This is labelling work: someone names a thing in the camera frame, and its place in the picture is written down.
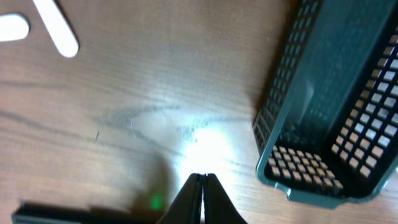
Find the white fork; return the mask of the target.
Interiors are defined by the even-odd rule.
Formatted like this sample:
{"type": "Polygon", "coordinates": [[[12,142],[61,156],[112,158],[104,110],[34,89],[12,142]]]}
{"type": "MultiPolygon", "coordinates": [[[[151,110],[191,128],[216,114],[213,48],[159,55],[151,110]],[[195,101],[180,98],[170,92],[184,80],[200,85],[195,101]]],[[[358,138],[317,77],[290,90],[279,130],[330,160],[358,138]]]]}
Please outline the white fork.
{"type": "Polygon", "coordinates": [[[73,58],[79,50],[78,40],[57,3],[54,0],[33,0],[33,3],[58,52],[73,58]]]}
{"type": "Polygon", "coordinates": [[[1,15],[1,42],[25,39],[29,34],[28,20],[21,14],[1,15]]]}

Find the black perforated plastic basket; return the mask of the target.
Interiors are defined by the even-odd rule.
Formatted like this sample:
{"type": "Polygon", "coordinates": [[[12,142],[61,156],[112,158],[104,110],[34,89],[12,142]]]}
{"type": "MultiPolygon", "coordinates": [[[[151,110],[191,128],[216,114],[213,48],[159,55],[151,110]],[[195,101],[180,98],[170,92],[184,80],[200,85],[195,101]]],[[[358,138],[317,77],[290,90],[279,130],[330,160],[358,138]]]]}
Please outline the black perforated plastic basket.
{"type": "Polygon", "coordinates": [[[253,124],[256,176],[291,201],[372,200],[397,169],[397,0],[300,0],[253,124]]]}

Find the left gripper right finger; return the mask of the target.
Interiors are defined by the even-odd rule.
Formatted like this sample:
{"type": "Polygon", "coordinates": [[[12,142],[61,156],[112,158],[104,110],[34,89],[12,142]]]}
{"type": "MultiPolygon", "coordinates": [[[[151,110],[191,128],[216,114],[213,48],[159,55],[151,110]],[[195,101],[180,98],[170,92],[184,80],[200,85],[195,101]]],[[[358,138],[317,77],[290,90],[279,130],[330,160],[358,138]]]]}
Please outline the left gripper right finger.
{"type": "Polygon", "coordinates": [[[247,224],[215,174],[207,174],[203,186],[206,224],[247,224]]]}

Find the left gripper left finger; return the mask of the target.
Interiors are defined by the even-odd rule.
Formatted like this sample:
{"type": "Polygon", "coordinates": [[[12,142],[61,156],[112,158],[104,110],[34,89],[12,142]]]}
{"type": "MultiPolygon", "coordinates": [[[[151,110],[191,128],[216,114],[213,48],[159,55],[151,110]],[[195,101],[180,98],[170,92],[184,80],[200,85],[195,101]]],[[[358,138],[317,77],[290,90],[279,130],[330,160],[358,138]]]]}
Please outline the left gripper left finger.
{"type": "Polygon", "coordinates": [[[157,224],[199,224],[203,195],[203,176],[191,174],[157,224]]]}

